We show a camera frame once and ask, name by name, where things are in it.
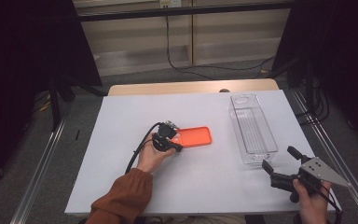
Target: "person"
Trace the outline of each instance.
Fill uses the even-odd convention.
[[[152,197],[153,176],[162,162],[173,155],[173,148],[161,152],[146,138],[136,168],[119,177],[107,194],[91,205],[87,224],[133,223],[140,216]],[[299,213],[303,224],[326,223],[327,201],[319,194],[309,196],[305,187],[293,181],[299,195]],[[321,191],[328,197],[331,184],[323,182]]]

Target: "carpeted floor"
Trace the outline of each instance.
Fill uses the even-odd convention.
[[[260,63],[262,63],[262,60],[219,65],[246,68]],[[270,66],[271,62],[267,62],[263,64],[263,69],[269,70]],[[243,79],[265,76],[265,74],[260,73],[260,67],[244,71],[217,68],[195,68],[191,71],[213,79]],[[99,89],[108,91],[110,86],[117,84],[201,81],[207,79],[195,74],[180,73],[174,69],[164,69],[104,77],[103,87]],[[289,90],[286,85],[285,76],[278,77],[276,80],[280,88],[285,91],[295,113],[299,113],[300,109],[293,98],[292,90]],[[74,91],[76,93],[74,102],[61,102],[62,108],[70,108],[67,109],[67,121],[62,130],[60,141],[52,154],[48,170],[42,179],[42,185],[33,200],[34,203],[26,218],[26,223],[69,224],[77,223],[81,219],[67,216],[63,210],[87,149],[102,98],[92,96],[78,88],[74,88]],[[38,108],[41,104],[43,102],[36,102],[35,108]],[[358,132],[350,128],[345,115],[341,113],[333,99],[330,99],[330,116],[323,122],[323,126],[343,160],[358,180]],[[8,161],[4,177],[0,179],[0,223],[9,223],[12,219],[51,137],[51,127],[52,116],[49,109],[44,112],[35,111],[33,113],[28,130]],[[328,161],[329,159],[324,153],[319,139],[312,133],[310,125],[302,127],[315,154]],[[352,196],[346,189],[342,188],[335,188],[335,192],[345,210],[342,223],[358,224],[358,208]],[[293,214],[265,215],[265,220],[267,223],[291,223],[292,217]]]

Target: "clear plastic container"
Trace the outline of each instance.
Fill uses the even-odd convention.
[[[271,161],[278,151],[269,124],[254,94],[231,96],[229,114],[243,163]]]

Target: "forearm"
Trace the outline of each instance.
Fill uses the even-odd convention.
[[[88,224],[133,223],[152,196],[153,176],[138,169],[118,178],[110,191],[91,206]]]

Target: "orange phone case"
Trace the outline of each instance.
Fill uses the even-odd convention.
[[[212,137],[208,127],[179,129],[176,130],[176,132],[176,136],[171,140],[183,147],[200,147],[212,143]]]

